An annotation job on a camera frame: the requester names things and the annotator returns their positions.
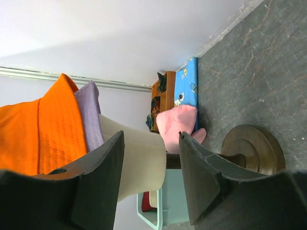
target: round brown lamp base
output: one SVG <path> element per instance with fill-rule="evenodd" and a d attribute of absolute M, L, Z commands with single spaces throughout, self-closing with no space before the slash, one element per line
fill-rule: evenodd
<path fill-rule="evenodd" d="M 277 140 L 258 126 L 240 125 L 231 129 L 223 141 L 221 156 L 265 175 L 285 169 L 283 151 Z"/>

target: pink plush toy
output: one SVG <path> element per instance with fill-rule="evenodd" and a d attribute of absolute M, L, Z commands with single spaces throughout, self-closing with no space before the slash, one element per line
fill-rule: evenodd
<path fill-rule="evenodd" d="M 197 116 L 197 108 L 182 104 L 158 114 L 157 126 L 164 140 L 166 151 L 179 153 L 179 131 L 189 133 L 200 144 L 207 132 L 204 128 L 192 133 Z"/>

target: wall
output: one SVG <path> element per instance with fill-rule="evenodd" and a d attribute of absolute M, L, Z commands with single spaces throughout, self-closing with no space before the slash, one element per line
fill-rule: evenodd
<path fill-rule="evenodd" d="M 3 0 L 0 66 L 152 85 L 253 1 Z"/>
<path fill-rule="evenodd" d="M 42 97 L 52 84 L 46 80 L 0 76 L 0 106 L 35 100 Z M 102 115 L 130 127 L 148 130 L 145 120 L 150 111 L 150 93 L 106 88 L 99 88 L 99 92 Z M 119 202 L 114 230 L 151 230 L 137 216 L 136 210 L 136 195 Z"/>

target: textured orange fabric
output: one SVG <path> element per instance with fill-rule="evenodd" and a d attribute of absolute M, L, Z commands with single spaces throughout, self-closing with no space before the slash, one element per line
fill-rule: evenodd
<path fill-rule="evenodd" d="M 42 98 L 0 108 L 0 168 L 47 174 L 87 153 L 77 90 L 61 74 Z"/>

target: wooden shelf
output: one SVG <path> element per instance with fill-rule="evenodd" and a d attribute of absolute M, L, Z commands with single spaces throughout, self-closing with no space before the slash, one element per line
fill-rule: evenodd
<path fill-rule="evenodd" d="M 157 86 L 159 81 L 157 80 L 155 84 L 152 86 L 152 99 L 156 96 L 160 96 L 160 113 L 172 109 L 174 107 L 174 93 L 175 93 L 175 79 L 176 72 L 167 71 L 164 76 L 166 76 L 166 91 L 160 93 L 157 90 Z M 158 130 L 158 126 L 156 123 L 157 114 L 154 115 L 154 130 Z"/>

